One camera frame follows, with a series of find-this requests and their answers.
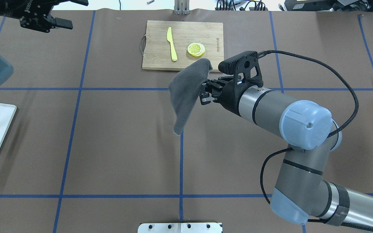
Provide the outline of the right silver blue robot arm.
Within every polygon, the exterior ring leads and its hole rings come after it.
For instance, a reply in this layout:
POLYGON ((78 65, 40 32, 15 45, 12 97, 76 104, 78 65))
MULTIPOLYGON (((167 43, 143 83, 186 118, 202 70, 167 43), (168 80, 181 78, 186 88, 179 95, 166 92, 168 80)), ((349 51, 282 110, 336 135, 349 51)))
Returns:
POLYGON ((330 152, 342 140, 341 132, 329 136, 338 125, 328 109, 230 77, 206 81, 199 97, 203 105, 219 103, 288 143, 270 200, 276 215, 298 225, 314 217, 373 231, 373 197, 322 178, 330 152))

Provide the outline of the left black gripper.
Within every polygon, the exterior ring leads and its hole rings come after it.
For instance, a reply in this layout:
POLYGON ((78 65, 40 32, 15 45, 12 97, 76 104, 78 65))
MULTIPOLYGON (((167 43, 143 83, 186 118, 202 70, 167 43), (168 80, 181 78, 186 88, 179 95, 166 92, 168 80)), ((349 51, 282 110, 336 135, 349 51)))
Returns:
MULTIPOLYGON (((88 0, 70 0, 88 6, 88 0)), ((70 20, 53 18, 50 15, 56 0, 0 0, 0 16, 18 19, 21 27, 49 33, 52 28, 73 29, 70 20)))

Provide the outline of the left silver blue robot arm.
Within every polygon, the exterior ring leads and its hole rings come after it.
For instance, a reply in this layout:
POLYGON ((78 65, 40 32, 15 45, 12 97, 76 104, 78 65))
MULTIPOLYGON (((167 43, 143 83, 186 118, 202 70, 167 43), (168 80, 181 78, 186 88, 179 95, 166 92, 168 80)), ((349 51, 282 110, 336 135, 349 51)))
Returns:
MULTIPOLYGON (((73 29, 70 20, 53 17, 54 6, 64 0, 0 0, 0 16, 18 19, 22 28, 49 33, 54 28, 73 29)), ((14 72, 13 66, 0 55, 0 86, 14 72)))

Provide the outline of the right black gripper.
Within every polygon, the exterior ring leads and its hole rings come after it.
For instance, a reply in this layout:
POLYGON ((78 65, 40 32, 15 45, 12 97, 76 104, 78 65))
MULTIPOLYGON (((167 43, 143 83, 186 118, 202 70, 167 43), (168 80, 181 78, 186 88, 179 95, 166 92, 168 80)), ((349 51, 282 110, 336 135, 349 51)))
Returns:
POLYGON ((205 91, 200 94, 201 105, 206 105, 213 101, 221 104, 226 110, 240 116, 239 101, 247 90, 247 83, 237 83, 238 81, 235 82, 233 78, 207 80, 205 91))

